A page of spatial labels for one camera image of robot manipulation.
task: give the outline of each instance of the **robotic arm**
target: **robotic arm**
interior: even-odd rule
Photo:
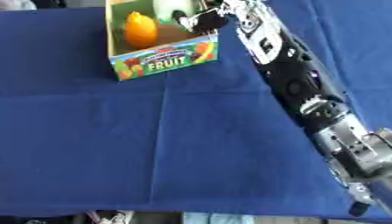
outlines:
[[[263,0],[224,0],[192,17],[178,10],[172,14],[190,32],[220,28],[228,22],[226,15],[238,19],[238,37],[272,94],[353,196],[350,214],[362,215],[375,202],[389,210],[373,185],[392,195],[392,131],[364,126],[346,92]]]

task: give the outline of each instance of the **cardboard box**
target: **cardboard box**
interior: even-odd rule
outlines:
[[[119,81],[217,60],[217,31],[196,36],[175,22],[160,23],[155,16],[153,1],[107,0],[106,2],[108,57]],[[202,1],[194,0],[195,13],[206,8]],[[137,50],[124,40],[123,25],[132,11],[138,11],[156,21],[157,42],[153,47]]]

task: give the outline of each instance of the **silver metal part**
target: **silver metal part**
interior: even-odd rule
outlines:
[[[342,144],[352,150],[356,146],[362,145],[361,138],[367,134],[367,130],[357,116],[348,114],[334,125],[316,133],[313,139],[325,155],[330,155],[340,151]]]
[[[363,147],[354,154],[357,162],[369,174],[379,171],[376,176],[389,175],[392,172],[392,132],[389,129],[380,129],[362,138]]]

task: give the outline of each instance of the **orange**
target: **orange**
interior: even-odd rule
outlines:
[[[154,20],[137,11],[128,15],[124,28],[125,39],[135,48],[149,48],[157,40],[157,25]]]

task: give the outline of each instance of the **blue cloth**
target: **blue cloth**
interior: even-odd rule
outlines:
[[[392,2],[273,0],[392,127]],[[232,25],[215,62],[117,83],[102,8],[0,12],[0,214],[95,209],[349,218],[350,198],[258,77]],[[368,218],[387,219],[373,207]]]

